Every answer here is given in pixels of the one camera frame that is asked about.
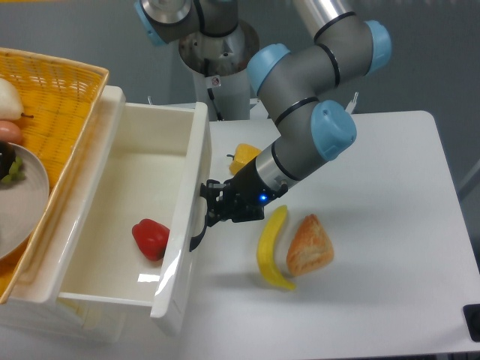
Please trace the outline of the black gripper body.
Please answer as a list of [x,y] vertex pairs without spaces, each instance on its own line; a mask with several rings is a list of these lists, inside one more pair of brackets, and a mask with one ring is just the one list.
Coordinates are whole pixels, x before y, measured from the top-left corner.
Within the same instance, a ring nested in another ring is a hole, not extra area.
[[255,160],[250,161],[231,179],[225,181],[225,184],[223,198],[227,211],[247,206],[265,208],[288,191],[288,184],[284,179],[276,189],[269,187],[261,179]]

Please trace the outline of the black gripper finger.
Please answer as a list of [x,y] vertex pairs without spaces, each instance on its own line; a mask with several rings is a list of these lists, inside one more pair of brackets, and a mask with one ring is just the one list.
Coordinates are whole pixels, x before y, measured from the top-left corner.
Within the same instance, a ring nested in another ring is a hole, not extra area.
[[201,184],[200,196],[205,199],[207,210],[205,214],[205,223],[207,227],[213,227],[220,221],[227,219],[227,203],[224,200],[224,190],[226,184],[209,179],[205,184]]
[[264,208],[263,207],[251,207],[234,208],[225,212],[220,218],[221,221],[232,222],[250,222],[263,220]]

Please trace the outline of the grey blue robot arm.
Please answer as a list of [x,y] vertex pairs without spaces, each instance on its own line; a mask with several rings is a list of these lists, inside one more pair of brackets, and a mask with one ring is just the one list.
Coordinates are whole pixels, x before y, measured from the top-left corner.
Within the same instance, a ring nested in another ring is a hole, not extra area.
[[205,78],[245,72],[280,136],[225,182],[207,181],[205,223],[260,220],[264,208],[356,139],[350,114],[320,95],[386,66],[387,29],[362,21],[347,1],[297,1],[313,38],[301,52],[283,44],[259,48],[239,19],[236,1],[136,1],[151,42],[178,43],[183,61]]

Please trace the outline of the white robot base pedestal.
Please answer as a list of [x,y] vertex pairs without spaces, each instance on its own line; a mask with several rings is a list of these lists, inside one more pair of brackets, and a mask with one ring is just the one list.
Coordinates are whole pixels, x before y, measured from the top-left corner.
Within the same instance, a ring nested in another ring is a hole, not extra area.
[[255,29],[236,13],[206,17],[202,28],[182,28],[149,20],[147,34],[158,44],[178,43],[181,62],[193,77],[196,99],[216,120],[250,118],[249,61],[260,50]]

